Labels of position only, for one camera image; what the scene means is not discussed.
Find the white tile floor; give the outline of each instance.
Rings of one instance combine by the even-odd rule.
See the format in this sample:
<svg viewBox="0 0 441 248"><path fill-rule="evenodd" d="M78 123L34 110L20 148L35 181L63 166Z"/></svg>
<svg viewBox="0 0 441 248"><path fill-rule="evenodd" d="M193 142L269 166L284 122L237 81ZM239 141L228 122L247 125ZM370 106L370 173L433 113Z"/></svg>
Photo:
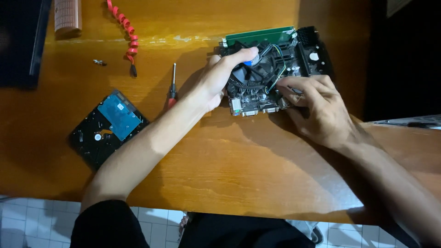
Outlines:
<svg viewBox="0 0 441 248"><path fill-rule="evenodd" d="M68 248L80 203L15 198L0 201L0 248ZM182 211L131 207L151 248L177 248ZM378 226L320 222L319 248L406 248Z"/></svg>

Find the blue circuit board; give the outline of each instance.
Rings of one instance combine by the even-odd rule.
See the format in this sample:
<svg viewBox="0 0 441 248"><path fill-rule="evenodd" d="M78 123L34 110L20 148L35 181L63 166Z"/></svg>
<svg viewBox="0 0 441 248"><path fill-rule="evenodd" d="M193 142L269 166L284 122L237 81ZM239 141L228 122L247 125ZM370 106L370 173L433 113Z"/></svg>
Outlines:
<svg viewBox="0 0 441 248"><path fill-rule="evenodd" d="M98 110L112 124L110 130L121 141L141 123L141 120L131 111L132 108L115 94L109 95L103 105L98 106Z"/></svg>

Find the hand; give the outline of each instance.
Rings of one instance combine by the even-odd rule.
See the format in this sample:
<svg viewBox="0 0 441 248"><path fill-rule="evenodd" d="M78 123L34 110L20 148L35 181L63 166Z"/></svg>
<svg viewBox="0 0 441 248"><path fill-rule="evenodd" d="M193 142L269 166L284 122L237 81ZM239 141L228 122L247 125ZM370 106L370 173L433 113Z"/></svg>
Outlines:
<svg viewBox="0 0 441 248"><path fill-rule="evenodd" d="M303 94L293 92L292 88ZM298 131L314 142L338 149L355 137L357 129L328 76L286 77L277 82L277 89L295 106L309 108L307 119L296 108L286 111Z"/></svg>
<svg viewBox="0 0 441 248"><path fill-rule="evenodd" d="M221 58L214 55L210 58L202 72L199 82L192 90L192 94L197 95L202 100L202 104L207 104L207 111L218 107L221 99L225 95L225 85L231 75L233 68L245 61L250 61L257 56L258 48L241 49L237 53Z"/></svg>

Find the red sata cable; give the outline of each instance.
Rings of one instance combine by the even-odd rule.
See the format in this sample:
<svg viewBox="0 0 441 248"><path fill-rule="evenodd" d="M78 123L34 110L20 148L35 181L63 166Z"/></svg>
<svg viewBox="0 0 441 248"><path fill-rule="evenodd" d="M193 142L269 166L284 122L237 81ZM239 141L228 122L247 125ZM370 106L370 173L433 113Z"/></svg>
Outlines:
<svg viewBox="0 0 441 248"><path fill-rule="evenodd" d="M109 8L109 11L118 20L118 22L121 25L123 25L124 29L127 31L127 33L130 36L130 40L131 40L130 48L126 52L126 57L130 60L130 62L132 62L132 65L130 66L130 73L132 74L132 76L137 77L133 56L135 56L136 53L138 53L138 45L139 45L138 36L133 35L135 29L132 26L130 26L129 19L127 19L124 14L118 13L118 7L117 6L113 7L111 0L107 0L107 6Z"/></svg>

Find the wooden desk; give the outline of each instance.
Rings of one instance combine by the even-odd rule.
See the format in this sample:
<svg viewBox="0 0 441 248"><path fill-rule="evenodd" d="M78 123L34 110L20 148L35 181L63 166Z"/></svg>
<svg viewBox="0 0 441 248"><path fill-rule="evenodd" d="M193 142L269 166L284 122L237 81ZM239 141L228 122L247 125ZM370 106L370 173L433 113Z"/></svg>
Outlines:
<svg viewBox="0 0 441 248"><path fill-rule="evenodd" d="M180 88L194 80L220 38L230 33L317 25L340 91L360 117L369 1L330 2L114 0L140 38L137 79L128 76L129 62L123 60L128 42L103 1L83 1L79 39L55 41L52 12L38 90L0 90L0 193L80 201L92 173L68 147L70 131L113 88L154 120L166 101L172 64L177 63ZM108 65L100 67L93 59ZM241 118L219 107L172 149L128 202L329 222L352 222L355 212L362 217L356 222L372 222L359 200L369 190L347 162L292 131L283 113ZM382 126L368 131L441 198L441 132Z"/></svg>

